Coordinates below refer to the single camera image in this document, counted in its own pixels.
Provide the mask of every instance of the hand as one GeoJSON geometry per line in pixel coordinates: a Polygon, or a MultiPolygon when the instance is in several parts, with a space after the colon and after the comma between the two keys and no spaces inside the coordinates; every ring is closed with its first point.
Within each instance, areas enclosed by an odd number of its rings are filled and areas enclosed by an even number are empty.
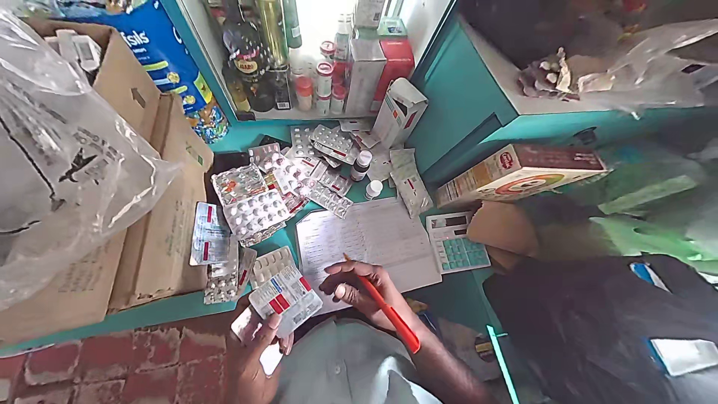
{"type": "Polygon", "coordinates": [[[383,329],[396,331],[383,311],[371,298],[367,290],[359,282],[357,276],[366,277],[384,298],[385,302],[394,307],[396,313],[407,326],[417,333],[424,324],[409,307],[404,297],[391,282],[391,278],[381,265],[371,265],[359,261],[338,262],[324,269],[329,274],[319,289],[326,295],[334,295],[336,301],[349,303],[383,329]]]}
{"type": "MultiPolygon", "coordinates": [[[[255,333],[261,318],[252,310],[249,325],[242,329],[240,335],[230,333],[228,363],[231,364],[231,369],[228,403],[237,403],[241,398],[239,402],[242,404],[268,404],[274,399],[279,386],[280,367],[277,367],[272,375],[267,376],[259,362],[259,357],[268,346],[276,342],[276,330],[280,320],[279,314],[273,314],[255,333]]],[[[284,354],[289,354],[293,341],[294,333],[286,340],[280,341],[280,350],[284,354]]]]}

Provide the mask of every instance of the white medicine box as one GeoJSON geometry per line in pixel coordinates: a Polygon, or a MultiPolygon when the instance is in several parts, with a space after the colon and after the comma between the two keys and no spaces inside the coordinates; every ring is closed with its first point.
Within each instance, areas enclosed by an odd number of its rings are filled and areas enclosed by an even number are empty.
{"type": "Polygon", "coordinates": [[[371,133],[385,147],[403,144],[429,105],[429,100],[405,78],[397,78],[386,90],[371,133]]]}

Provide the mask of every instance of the man's right hand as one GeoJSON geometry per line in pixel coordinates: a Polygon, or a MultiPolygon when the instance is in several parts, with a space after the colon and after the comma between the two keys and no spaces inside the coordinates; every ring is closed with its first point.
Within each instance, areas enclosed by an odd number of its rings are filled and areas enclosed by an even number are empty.
{"type": "Polygon", "coordinates": [[[379,306],[371,298],[369,292],[357,279],[357,276],[366,277],[376,290],[384,297],[387,304],[396,310],[409,328],[418,333],[423,331],[424,324],[409,307],[404,297],[391,282],[389,274],[381,265],[371,265],[359,261],[338,262],[324,269],[329,274],[319,289],[326,295],[334,295],[334,299],[349,303],[365,316],[383,329],[396,331],[379,306]]]}

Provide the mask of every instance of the red brick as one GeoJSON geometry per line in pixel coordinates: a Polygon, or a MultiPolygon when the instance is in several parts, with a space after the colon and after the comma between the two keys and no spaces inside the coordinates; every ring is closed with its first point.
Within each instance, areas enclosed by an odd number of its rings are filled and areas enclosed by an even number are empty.
{"type": "Polygon", "coordinates": [[[176,364],[180,358],[180,330],[139,329],[134,332],[134,363],[140,370],[176,364]]]}
{"type": "Polygon", "coordinates": [[[91,336],[80,351],[83,382],[105,382],[125,377],[132,365],[132,331],[91,336]]]}
{"type": "Polygon", "coordinates": [[[32,352],[25,366],[25,382],[44,385],[72,379],[81,346],[81,341],[72,341],[32,352]]]}
{"type": "Polygon", "coordinates": [[[195,332],[189,328],[182,329],[182,340],[179,344],[179,361],[182,363],[201,361],[208,357],[224,355],[227,343],[224,335],[195,332]]]}
{"type": "Polygon", "coordinates": [[[75,386],[73,404],[120,404],[124,380],[75,386]]]}
{"type": "Polygon", "coordinates": [[[225,391],[224,355],[179,366],[177,404],[219,404],[225,391]]]}
{"type": "Polygon", "coordinates": [[[23,393],[22,396],[15,398],[13,404],[68,404],[72,396],[73,387],[71,385],[53,388],[31,388],[23,393]]]}
{"type": "Polygon", "coordinates": [[[177,366],[132,373],[122,390],[123,404],[174,404],[177,366]]]}
{"type": "Polygon", "coordinates": [[[25,354],[0,359],[0,403],[10,398],[10,390],[22,373],[25,354]]]}

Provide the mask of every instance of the red bottle cap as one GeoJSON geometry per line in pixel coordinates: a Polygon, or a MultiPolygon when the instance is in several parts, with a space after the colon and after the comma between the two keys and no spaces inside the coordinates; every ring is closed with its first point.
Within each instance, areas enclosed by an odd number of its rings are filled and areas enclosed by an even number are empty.
{"type": "Polygon", "coordinates": [[[330,76],[334,73],[334,66],[329,62],[319,62],[317,64],[317,74],[323,75],[324,77],[330,76]]]}
{"type": "Polygon", "coordinates": [[[311,96],[312,95],[312,79],[305,75],[297,77],[294,81],[294,87],[297,89],[298,96],[311,96]]]}

